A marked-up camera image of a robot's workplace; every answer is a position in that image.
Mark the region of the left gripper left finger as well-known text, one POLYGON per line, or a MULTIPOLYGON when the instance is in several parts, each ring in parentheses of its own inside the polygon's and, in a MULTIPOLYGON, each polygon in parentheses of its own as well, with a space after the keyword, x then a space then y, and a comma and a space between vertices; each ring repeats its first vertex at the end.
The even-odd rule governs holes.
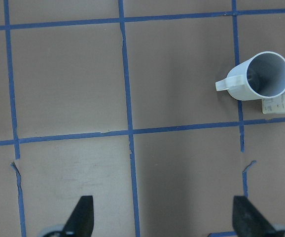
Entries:
POLYGON ((82 196, 62 229, 63 237, 91 237, 94 229, 92 196, 82 196))

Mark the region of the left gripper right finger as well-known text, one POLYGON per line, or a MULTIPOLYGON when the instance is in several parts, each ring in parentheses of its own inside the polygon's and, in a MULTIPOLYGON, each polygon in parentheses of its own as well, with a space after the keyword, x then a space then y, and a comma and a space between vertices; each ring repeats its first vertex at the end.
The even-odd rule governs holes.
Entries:
POLYGON ((232 227, 238 237, 274 237, 277 233, 245 196, 233 197, 232 227))

